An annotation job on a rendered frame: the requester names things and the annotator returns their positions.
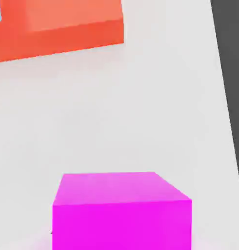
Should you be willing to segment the small magenta cube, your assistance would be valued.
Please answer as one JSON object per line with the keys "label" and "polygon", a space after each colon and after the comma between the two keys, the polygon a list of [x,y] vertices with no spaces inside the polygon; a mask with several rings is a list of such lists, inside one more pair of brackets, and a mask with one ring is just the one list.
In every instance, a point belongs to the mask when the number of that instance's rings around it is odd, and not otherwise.
{"label": "small magenta cube", "polygon": [[192,250],[192,200],[154,172],[64,174],[52,250]]}

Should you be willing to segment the large orange box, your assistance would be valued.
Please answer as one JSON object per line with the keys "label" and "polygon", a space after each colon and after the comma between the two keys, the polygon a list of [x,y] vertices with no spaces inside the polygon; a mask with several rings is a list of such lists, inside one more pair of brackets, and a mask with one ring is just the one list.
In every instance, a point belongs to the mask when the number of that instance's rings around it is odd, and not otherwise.
{"label": "large orange box", "polygon": [[121,0],[0,0],[0,62],[124,42]]}

